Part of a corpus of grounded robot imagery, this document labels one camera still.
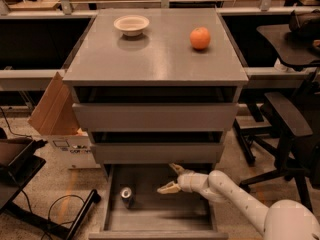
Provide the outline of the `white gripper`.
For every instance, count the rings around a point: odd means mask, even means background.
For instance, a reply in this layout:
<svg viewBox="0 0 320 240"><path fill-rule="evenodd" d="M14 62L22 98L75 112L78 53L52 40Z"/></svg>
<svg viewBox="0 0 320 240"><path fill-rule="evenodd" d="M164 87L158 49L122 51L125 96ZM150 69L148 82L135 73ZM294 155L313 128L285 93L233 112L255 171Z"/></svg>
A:
<svg viewBox="0 0 320 240"><path fill-rule="evenodd" d="M177 183L171 181L166 185L157 189L159 194L174 194L178 193L180 190L183 192L192 193L196 189L196 180L198 179L198 174L195 172L188 171L178 164L170 163L169 166L173 171L179 175L177 178Z"/></svg>

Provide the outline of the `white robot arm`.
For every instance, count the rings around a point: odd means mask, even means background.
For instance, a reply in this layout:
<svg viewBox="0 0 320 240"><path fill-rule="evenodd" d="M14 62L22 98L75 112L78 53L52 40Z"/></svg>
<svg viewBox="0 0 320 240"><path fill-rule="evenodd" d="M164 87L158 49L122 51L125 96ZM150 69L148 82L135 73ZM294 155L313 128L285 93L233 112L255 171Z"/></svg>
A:
<svg viewBox="0 0 320 240"><path fill-rule="evenodd" d="M158 188L160 194L196 192L211 202L229 200L262 235L263 240L320 240L317 218L296 201L280 200L268 207L237 186L222 171L203 174L174 163L170 167L176 172L177 181Z"/></svg>

